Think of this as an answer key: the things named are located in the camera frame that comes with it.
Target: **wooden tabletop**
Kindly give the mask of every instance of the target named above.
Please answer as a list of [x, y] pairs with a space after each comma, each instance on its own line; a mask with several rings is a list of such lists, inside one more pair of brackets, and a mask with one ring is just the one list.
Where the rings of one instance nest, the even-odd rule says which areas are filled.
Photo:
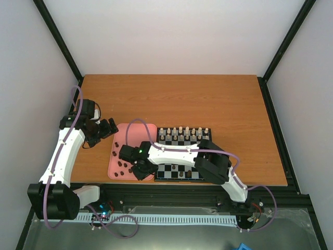
[[[256, 76], [86, 75], [82, 90], [116, 124], [142, 118], [157, 127], [211, 128], [213, 142], [240, 157], [243, 183], [287, 185]], [[71, 181], [154, 183], [108, 177], [112, 140], [80, 149]]]

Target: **black aluminum frame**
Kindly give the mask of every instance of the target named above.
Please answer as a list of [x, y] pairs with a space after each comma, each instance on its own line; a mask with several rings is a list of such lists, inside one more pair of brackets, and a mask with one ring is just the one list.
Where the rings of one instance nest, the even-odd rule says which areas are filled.
[[[43, 0], [33, 0], [41, 16], [43, 17], [46, 25], [48, 26], [51, 34], [57, 42], [61, 52], [63, 53], [69, 67], [78, 80], [78, 85], [81, 86], [84, 77], [81, 75], [73, 57], [71, 56], [56, 24], [54, 23], [49, 11]], [[301, 27], [308, 13], [316, 0], [305, 0], [302, 8], [297, 14], [293, 24], [291, 25], [288, 33], [282, 41], [279, 49], [277, 50], [272, 62], [267, 68], [263, 77], [258, 77], [258, 83], [262, 92], [262, 96], [266, 105], [266, 110], [270, 123], [272, 126], [273, 134], [281, 158], [281, 162], [285, 171], [288, 186], [272, 186], [270, 187], [273, 192], [279, 208], [306, 208], [312, 220], [313, 227], [321, 249], [327, 249], [325, 240], [323, 238], [315, 211], [312, 206], [309, 195], [300, 194], [300, 188], [293, 170], [286, 143], [276, 116], [274, 105], [267, 87], [267, 83], [272, 76], [275, 68], [283, 57], [288, 46], [292, 42], [297, 31]], [[78, 98], [78, 91], [75, 94], [74, 100]], [[72, 189], [80, 188], [83, 183], [71, 184]], [[217, 186], [160, 186], [160, 185], [130, 185], [130, 184], [103, 184], [101, 185], [103, 192], [109, 196], [113, 201], [116, 210], [123, 210], [125, 207], [130, 208], [134, 206], [200, 206], [200, 207], [216, 207], [219, 211], [226, 211], [235, 215], [242, 215], [241, 212], [234, 212], [228, 202], [228, 194]], [[265, 189], [258, 188], [251, 191], [253, 199], [260, 199], [265, 206], [273, 207], [273, 202], [270, 195]], [[25, 239], [27, 237], [31, 220], [34, 211], [31, 209], [23, 228], [22, 235], [19, 239], [17, 250], [23, 249]]]

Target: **cable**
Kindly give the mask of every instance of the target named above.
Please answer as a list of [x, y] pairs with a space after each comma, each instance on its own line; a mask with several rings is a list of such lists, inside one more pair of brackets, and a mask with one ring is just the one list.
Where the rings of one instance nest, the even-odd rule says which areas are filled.
[[264, 186], [264, 185], [256, 185], [256, 186], [250, 187], [250, 188], [248, 188], [248, 189], [246, 189], [246, 190], [251, 191], [251, 190], [256, 189], [256, 188], [258, 188], [258, 187], [260, 187], [260, 186], [263, 187], [263, 188], [265, 188], [265, 189], [269, 192], [269, 194], [271, 195], [272, 200], [273, 200], [273, 202], [274, 202], [274, 208], [275, 208], [275, 210], [274, 210], [274, 214], [273, 214], [272, 218], [269, 220], [269, 222], [268, 222], [267, 224], [265, 224], [264, 226], [262, 226], [262, 227], [260, 227], [260, 228], [258, 228], [258, 229], [248, 230], [248, 232], [258, 232], [258, 231], [260, 231], [260, 230], [266, 228], [268, 225], [272, 224], [273, 220], [274, 220], [275, 217], [276, 217], [276, 212], [277, 212], [276, 199], [275, 199], [275, 197], [274, 197], [272, 191], [271, 191], [267, 186]]
[[259, 210], [259, 212], [260, 212], [260, 214], [259, 214], [259, 216], [258, 216], [258, 219], [260, 218], [260, 216], [261, 216], [261, 208], [257, 205], [257, 204], [255, 204], [255, 203], [251, 203], [254, 207], [256, 207], [258, 210]]
[[244, 189], [244, 190], [247, 190], [247, 191], [251, 191], [251, 190], [256, 189], [256, 188], [258, 188], [259, 186], [261, 186], [261, 187], [265, 188], [265, 189], [269, 192], [269, 194], [271, 195], [271, 197], [272, 197], [272, 199], [273, 199], [273, 202], [274, 202], [274, 208], [275, 208], [275, 211], [274, 211], [274, 215], [273, 215], [273, 217], [271, 218], [271, 220], [270, 220], [266, 225], [262, 226], [262, 227], [259, 228], [259, 229], [248, 230], [248, 231], [249, 231], [249, 232], [257, 232], [257, 231], [260, 231], [260, 230], [266, 228], [269, 224], [271, 224], [271, 223], [273, 222], [273, 220], [274, 220], [274, 218], [275, 218], [275, 216], [276, 216], [276, 212], [277, 212], [276, 200], [275, 200], [275, 198], [274, 198], [273, 193], [271, 192], [271, 190], [269, 190], [269, 188], [268, 188], [267, 186], [264, 186], [264, 185], [256, 185], [256, 186], [253, 186], [253, 187], [250, 187], [250, 188], [246, 188], [245, 186], [243, 186], [243, 185], [238, 181], [238, 179], [236, 178], [236, 173], [235, 173], [235, 171], [236, 171], [236, 169], [238, 168], [239, 163], [240, 163], [240, 159], [239, 159], [238, 156], [236, 156], [236, 155], [234, 155], [234, 154], [232, 154], [232, 153], [226, 152], [226, 151], [212, 150], [212, 149], [191, 149], [190, 151], [188, 151], [188, 150], [186, 150], [186, 149], [169, 149], [169, 148], [163, 148], [163, 149], [162, 149], [161, 147], [155, 145], [155, 143], [152, 141], [151, 136], [150, 136], [150, 133], [149, 133], [149, 129], [148, 129], [148, 126], [147, 126], [147, 123], [146, 123], [144, 120], [140, 119], [140, 118], [136, 118], [136, 119], [132, 120], [132, 121], [129, 123], [129, 125], [127, 126], [127, 128], [126, 128], [126, 134], [125, 134], [125, 142], [126, 142], [126, 145], [128, 145], [128, 132], [129, 132], [130, 126], [131, 126], [134, 122], [136, 122], [136, 121], [141, 122], [141, 123], [145, 126], [146, 131], [147, 131], [147, 135], [148, 135], [148, 138], [149, 138], [149, 141], [150, 141], [151, 145], [152, 145], [154, 148], [156, 148], [156, 149], [164, 150], [164, 151], [171, 151], [171, 152], [189, 152], [189, 153], [190, 153], [190, 152], [203, 152], [203, 153], [217, 153], [217, 154], [224, 154], [224, 155], [228, 155], [228, 156], [232, 156], [232, 157], [234, 157], [234, 158], [237, 160], [237, 162], [236, 162], [235, 166], [233, 167], [233, 169], [232, 169], [232, 171], [231, 171], [231, 174], [232, 174], [232, 177], [234, 178], [235, 182], [237, 183], [237, 185], [238, 185], [240, 188], [242, 188], [242, 189]]
[[[99, 217], [98, 213], [96, 212], [96, 210], [91, 205], [87, 205], [87, 207], [90, 208], [91, 211], [95, 214], [97, 220], [99, 220], [99, 222], [102, 225], [102, 227], [104, 227], [105, 230], [107, 230], [109, 233], [111, 233], [116, 238], [119, 238], [119, 239], [128, 239], [128, 238], [131, 238], [131, 237], [133, 237], [137, 233], [137, 231], [139, 229], [139, 224], [138, 224], [137, 220], [135, 219], [135, 217], [133, 217], [133, 216], [122, 215], [122, 216], [119, 216], [119, 217], [115, 218], [111, 222], [109, 222], [107, 224], [104, 224], [103, 221], [102, 221], [102, 219]], [[130, 219], [132, 219], [134, 221], [134, 223], [135, 223], [135, 230], [134, 230], [134, 232], [132, 234], [130, 234], [128, 236], [121, 236], [121, 235], [118, 235], [118, 234], [112, 232], [111, 230], [109, 230], [107, 228], [109, 225], [112, 225], [113, 223], [115, 223], [117, 220], [120, 220], [121, 218], [130, 218]]]
[[[75, 116], [75, 119], [70, 127], [70, 129], [68, 130], [67, 134], [65, 135], [65, 137], [63, 138], [63, 142], [65, 143], [66, 140], [68, 139], [70, 133], [72, 132], [72, 130], [74, 129], [74, 126], [76, 124], [76, 122], [78, 121], [78, 118], [80, 116], [80, 113], [81, 113], [81, 110], [82, 110], [82, 100], [83, 100], [83, 95], [82, 95], [82, 90], [79, 86], [74, 86], [71, 90], [71, 93], [73, 94], [73, 89], [76, 88], [79, 90], [79, 93], [80, 93], [80, 105], [79, 105], [79, 110], [78, 110], [78, 113], [76, 114]], [[52, 180], [52, 177], [53, 177], [53, 172], [56, 168], [56, 164], [57, 164], [57, 161], [58, 161], [58, 158], [59, 158], [59, 155], [61, 153], [61, 150], [63, 148], [64, 144], [60, 144], [59, 148], [58, 148], [58, 151], [54, 157], [54, 161], [52, 163], [52, 167], [51, 167], [51, 175], [48, 177], [48, 180], [47, 180], [47, 183], [46, 183], [46, 186], [45, 186], [45, 191], [44, 191], [44, 198], [43, 198], [43, 217], [44, 217], [44, 221], [45, 221], [45, 225], [47, 228], [49, 229], [56, 229], [61, 223], [63, 220], [60, 220], [54, 227], [52, 227], [49, 222], [48, 222], [48, 219], [47, 219], [47, 195], [48, 195], [48, 190], [49, 190], [49, 187], [50, 187], [50, 184], [51, 184], [51, 180]]]

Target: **white robotic arm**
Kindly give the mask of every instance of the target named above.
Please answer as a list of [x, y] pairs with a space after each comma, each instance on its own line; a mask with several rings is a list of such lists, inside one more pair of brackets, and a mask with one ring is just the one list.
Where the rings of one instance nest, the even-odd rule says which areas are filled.
[[[101, 139], [116, 133], [118, 128], [112, 118], [108, 121], [99, 120], [100, 111], [95, 110], [95, 102], [84, 99], [82, 106], [76, 124], [72, 125], [76, 117], [75, 112], [63, 117], [59, 126], [58, 143], [51, 161], [39, 183], [29, 185], [28, 197], [39, 219], [44, 218], [43, 207], [46, 207], [49, 219], [75, 219], [80, 208], [99, 200], [98, 186], [84, 186], [74, 191], [70, 189], [73, 165], [83, 143], [87, 142], [89, 147], [93, 147]], [[64, 142], [71, 126], [74, 126], [73, 130]], [[47, 202], [45, 203], [44, 194], [47, 187]]]
[[186, 165], [197, 168], [208, 182], [221, 185], [231, 200], [242, 203], [246, 201], [248, 197], [247, 186], [242, 184], [237, 176], [232, 176], [233, 168], [228, 157], [217, 153], [200, 153], [201, 147], [222, 151], [212, 142], [202, 140], [200, 144], [189, 146], [155, 143], [155, 146], [152, 146], [150, 142], [143, 142], [140, 148], [124, 145], [120, 150], [119, 157], [134, 164], [132, 170], [139, 180], [156, 171], [159, 164]]

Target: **metal floor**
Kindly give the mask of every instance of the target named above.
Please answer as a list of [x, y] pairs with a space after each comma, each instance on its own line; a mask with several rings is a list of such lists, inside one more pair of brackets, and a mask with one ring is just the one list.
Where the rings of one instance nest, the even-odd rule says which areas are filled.
[[[267, 217], [261, 218], [265, 224]], [[240, 243], [256, 249], [320, 249], [310, 218], [305, 210], [281, 209], [275, 221], [260, 232], [240, 233], [238, 229], [221, 226], [139, 226], [138, 233], [126, 240], [117, 239], [106, 230], [91, 230], [88, 223], [63, 223], [49, 230], [44, 222], [32, 222], [24, 249], [211, 249], [229, 250]], [[112, 230], [124, 235], [132, 225], [112, 225]]]

